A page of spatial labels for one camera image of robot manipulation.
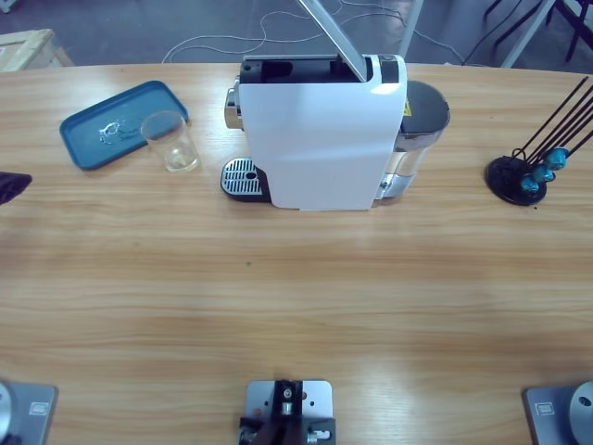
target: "gray floor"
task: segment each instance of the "gray floor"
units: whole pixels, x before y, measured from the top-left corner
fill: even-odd
[[[339,0],[322,0],[331,11],[340,7]],[[408,15],[410,0],[350,0],[374,2]],[[537,0],[523,0],[513,16],[521,17]],[[482,16],[490,0],[425,0],[417,30],[454,46],[464,57],[475,43],[505,17],[515,0],[504,0],[489,16]],[[19,0],[12,12],[0,14],[0,33],[51,28],[77,65],[155,63],[184,39],[197,35],[224,35],[260,38],[259,26],[264,14],[274,10],[302,14],[296,0]],[[339,20],[370,12],[374,7],[343,5]],[[496,38],[512,20],[493,34],[474,53],[470,64],[498,66],[518,38],[515,33],[498,49]],[[271,39],[296,40],[315,35],[318,30],[310,20],[287,15],[273,15],[265,21]],[[374,15],[354,19],[344,28],[360,51],[393,53],[402,25],[395,18]],[[516,68],[593,72],[593,51],[579,42],[571,62],[564,62],[573,31],[556,13],[548,27],[542,26],[515,64]],[[200,39],[190,45],[211,45],[226,51],[245,51],[258,42],[230,39]],[[334,52],[325,38],[298,44],[266,43],[251,54],[328,54]],[[176,62],[237,61],[242,55],[222,54],[207,49],[190,49],[178,54]],[[412,40],[409,62],[460,62],[445,48],[419,36]]]

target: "blue tray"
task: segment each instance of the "blue tray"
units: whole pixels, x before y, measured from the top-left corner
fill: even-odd
[[[172,110],[189,119],[187,110],[163,82],[150,81],[84,109],[59,126],[72,162],[93,170],[146,145],[142,121]]]

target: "white coffee machine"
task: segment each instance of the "white coffee machine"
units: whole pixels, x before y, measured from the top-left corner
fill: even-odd
[[[280,208],[366,210],[407,190],[448,105],[408,81],[401,57],[360,54],[318,0],[299,2],[338,54],[245,58],[225,120],[245,131],[251,157],[227,163],[221,186]]]

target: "wood grain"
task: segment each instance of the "wood grain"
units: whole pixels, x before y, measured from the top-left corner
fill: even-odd
[[[246,153],[222,106],[235,65],[0,75],[0,373],[59,386],[50,444],[234,443],[246,383],[323,378],[342,444],[530,443],[520,392],[593,376],[593,150],[536,208],[482,172],[580,76],[409,67],[452,121],[409,193],[366,212],[226,198]],[[159,79],[188,107],[202,165],[145,150],[96,172],[58,125]]]

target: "drinking glass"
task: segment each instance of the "drinking glass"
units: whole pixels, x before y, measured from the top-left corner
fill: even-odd
[[[170,172],[189,172],[198,164],[196,146],[181,114],[160,111],[148,116],[140,133]]]

